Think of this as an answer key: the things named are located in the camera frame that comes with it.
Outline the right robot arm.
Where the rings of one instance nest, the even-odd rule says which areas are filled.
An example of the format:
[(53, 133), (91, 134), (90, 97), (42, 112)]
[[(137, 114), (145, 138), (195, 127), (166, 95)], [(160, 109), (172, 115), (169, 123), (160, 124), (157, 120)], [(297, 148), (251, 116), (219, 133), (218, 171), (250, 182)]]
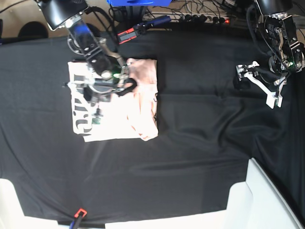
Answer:
[(108, 102), (111, 94), (123, 96), (137, 87), (126, 61), (108, 48), (105, 38), (94, 36), (83, 20), (84, 12), (94, 11), (86, 1), (38, 0), (36, 3), (51, 30), (66, 28), (69, 31), (70, 49), (81, 54), (92, 71), (81, 84), (87, 102)]

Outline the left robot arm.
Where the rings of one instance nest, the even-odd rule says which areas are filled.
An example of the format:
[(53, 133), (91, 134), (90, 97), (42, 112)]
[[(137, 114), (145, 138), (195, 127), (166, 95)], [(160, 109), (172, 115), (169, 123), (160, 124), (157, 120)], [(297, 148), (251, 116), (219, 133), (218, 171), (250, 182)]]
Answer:
[(269, 57), (269, 68), (240, 65), (234, 79), (237, 90), (248, 89), (247, 73), (264, 86), (274, 84), (276, 92), (286, 80), (305, 67), (305, 46), (297, 39), (296, 26), (289, 10), (291, 0), (255, 0), (246, 12), (246, 21), (257, 50)]

